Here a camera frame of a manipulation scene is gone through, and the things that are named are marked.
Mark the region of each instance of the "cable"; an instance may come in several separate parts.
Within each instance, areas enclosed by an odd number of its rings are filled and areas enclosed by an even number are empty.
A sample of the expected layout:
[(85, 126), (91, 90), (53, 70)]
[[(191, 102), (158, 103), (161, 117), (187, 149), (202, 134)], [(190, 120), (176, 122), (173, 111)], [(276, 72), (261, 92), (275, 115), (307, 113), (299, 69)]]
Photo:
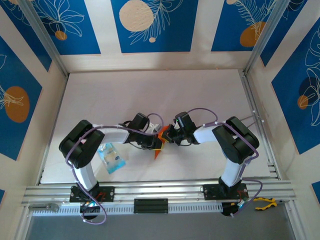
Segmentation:
[(105, 210), (105, 208), (102, 206), (102, 204), (96, 200), (91, 194), (89, 191), (86, 190), (86, 188), (80, 183), (77, 175), (76, 175), (76, 172), (75, 172), (75, 166), (73, 164), (71, 164), (69, 162), (69, 158), (70, 158), (70, 155), (73, 153), (73, 151), (76, 149), (76, 147), (80, 144), (80, 142), (86, 138), (86, 136), (88, 136), (90, 133), (92, 133), (93, 131), (95, 130), (99, 130), (99, 129), (122, 129), (122, 130), (127, 130), (127, 131), (132, 131), (132, 132), (135, 132), (135, 133), (138, 133), (138, 134), (142, 134), (142, 135), (146, 135), (146, 136), (153, 136), (153, 135), (157, 135), (158, 133), (160, 133), (162, 131), (162, 129), (164, 128), (164, 120), (163, 118), (157, 114), (157, 113), (150, 113), (148, 115), (151, 116), (151, 115), (156, 115), (160, 118), (161, 120), (161, 129), (157, 132), (153, 132), (153, 133), (145, 133), (145, 132), (142, 132), (142, 131), (138, 131), (138, 130), (134, 130), (134, 129), (130, 129), (130, 128), (127, 128), (127, 127), (123, 127), (123, 126), (97, 126), (97, 127), (93, 127), (91, 128), (89, 131), (87, 131), (85, 134), (83, 134), (79, 139), (78, 141), (74, 144), (74, 146), (70, 149), (70, 151), (67, 153), (66, 157), (65, 157), (65, 163), (71, 168), (71, 171), (72, 171), (72, 174), (74, 176), (74, 179), (76, 181), (76, 183), (78, 184), (78, 186), (80, 187), (80, 189), (90, 198), (92, 199), (99, 207), (100, 209), (102, 209), (103, 213), (104, 213), (104, 219), (100, 222), (91, 222), (91, 221), (88, 221), (85, 219), (85, 213), (83, 212), (81, 217), (82, 217), (82, 220), (85, 222), (85, 223), (88, 223), (88, 224), (91, 224), (91, 225), (101, 225), (103, 223), (106, 222), (107, 220), (107, 212)]
[(194, 111), (194, 110), (205, 110), (205, 111), (208, 111), (208, 112), (212, 113), (212, 114), (215, 116), (215, 120), (206, 123), (206, 125), (207, 125), (207, 124), (214, 124), (216, 121), (218, 121), (218, 115), (217, 115), (214, 111), (212, 111), (212, 110), (210, 110), (210, 109), (208, 109), (208, 108), (205, 108), (205, 107), (196, 107), (196, 108), (193, 108), (193, 109), (187, 111), (186, 113), (188, 114), (188, 113), (190, 113), (190, 112), (192, 112), (192, 111)]
[(129, 142), (129, 144), (132, 145), (132, 146), (134, 146), (134, 147), (137, 148), (137, 149), (144, 149), (144, 148), (142, 148), (142, 147), (139, 147), (139, 146), (134, 145), (132, 142)]
[(256, 183), (259, 183), (259, 184), (260, 184), (260, 188), (259, 188), (259, 190), (256, 192), (256, 194), (255, 194), (247, 203), (245, 203), (242, 207), (240, 207), (239, 210), (238, 210), (235, 214), (231, 215), (232, 217), (238, 215), (238, 214), (239, 214), (241, 211), (243, 211), (250, 203), (252, 203), (253, 200), (259, 195), (259, 193), (261, 192), (261, 190), (262, 190), (262, 188), (263, 188), (263, 185), (264, 185), (261, 181), (259, 181), (259, 180), (257, 180), (257, 179), (251, 179), (251, 178), (243, 177), (242, 180), (248, 181), (248, 182), (256, 182)]
[(123, 125), (127, 126), (128, 123), (131, 123), (131, 120), (129, 121), (125, 121), (124, 123), (122, 123)]
[(179, 144), (178, 146), (181, 146), (181, 147), (188, 147), (188, 146), (191, 146), (192, 143), (188, 144), (188, 145), (183, 145), (183, 144)]

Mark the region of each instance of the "metal pole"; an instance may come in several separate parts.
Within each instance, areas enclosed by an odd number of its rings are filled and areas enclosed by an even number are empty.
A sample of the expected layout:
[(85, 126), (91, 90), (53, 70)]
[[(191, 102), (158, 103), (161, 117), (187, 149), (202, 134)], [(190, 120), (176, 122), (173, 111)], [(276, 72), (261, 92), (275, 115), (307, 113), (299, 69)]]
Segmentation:
[(250, 72), (253, 65), (256, 63), (257, 59), (260, 57), (272, 33), (277, 27), (278, 22), (280, 21), (286, 8), (288, 7), (288, 4), (290, 3), (290, 0), (274, 0), (274, 1), (276, 1), (274, 9), (271, 12), (268, 20), (266, 21), (265, 27), (263, 28), (262, 33), (260, 34), (260, 37), (258, 38), (252, 50), (251, 56), (243, 69), (243, 72), (246, 76)]
[(51, 37), (49, 36), (45, 26), (43, 25), (40, 17), (38, 16), (36, 10), (34, 9), (32, 2), (29, 0), (17, 0), (18, 5), (25, 15), (26, 19), (30, 23), (33, 31), (39, 38), (40, 42), (42, 43), (43, 47), (51, 57), (51, 59), (55, 62), (61, 73), (67, 77), (68, 72), (60, 58), (60, 54), (52, 41)]

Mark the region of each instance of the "gray floor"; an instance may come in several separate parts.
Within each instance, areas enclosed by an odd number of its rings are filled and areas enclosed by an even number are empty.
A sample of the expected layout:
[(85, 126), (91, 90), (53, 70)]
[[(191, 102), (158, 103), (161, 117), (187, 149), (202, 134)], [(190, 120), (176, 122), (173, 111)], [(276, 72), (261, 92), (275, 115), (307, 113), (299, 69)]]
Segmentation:
[(111, 215), (99, 226), (80, 216), (33, 217), (27, 240), (292, 240), (285, 206), (254, 211), (248, 206), (234, 219), (220, 213)]

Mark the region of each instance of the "beige circle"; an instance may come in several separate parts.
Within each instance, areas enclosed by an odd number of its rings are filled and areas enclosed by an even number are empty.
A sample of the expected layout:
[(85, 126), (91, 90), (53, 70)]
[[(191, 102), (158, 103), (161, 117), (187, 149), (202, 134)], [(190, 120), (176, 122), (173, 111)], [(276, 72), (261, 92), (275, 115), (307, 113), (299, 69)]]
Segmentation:
[(8, 0), (10, 3), (13, 3), (15, 5), (18, 5), (18, 1), (17, 0)]
[(149, 42), (150, 42), (150, 43), (154, 43), (155, 41), (156, 41), (156, 39), (155, 39), (154, 37), (150, 37), (150, 38), (149, 38)]
[(120, 22), (131, 32), (146, 30), (154, 22), (151, 8), (141, 0), (126, 2), (119, 12)]
[(235, 4), (238, 0), (226, 0), (226, 3), (229, 5)]

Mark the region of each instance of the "black mounting bracket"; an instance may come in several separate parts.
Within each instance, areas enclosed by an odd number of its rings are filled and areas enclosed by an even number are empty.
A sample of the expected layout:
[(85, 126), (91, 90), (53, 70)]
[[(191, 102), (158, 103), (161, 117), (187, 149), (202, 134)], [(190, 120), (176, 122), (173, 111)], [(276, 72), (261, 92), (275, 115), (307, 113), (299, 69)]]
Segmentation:
[[(109, 203), (114, 201), (115, 187), (114, 186), (99, 186), (93, 187), (89, 193), (99, 202)], [(71, 187), (70, 203), (86, 203), (92, 199), (88, 197), (78, 186)]]
[(167, 198), (134, 199), (135, 214), (167, 214), (168, 209)]
[(247, 185), (237, 183), (226, 193), (221, 184), (205, 184), (203, 187), (204, 200), (247, 200), (249, 198)]

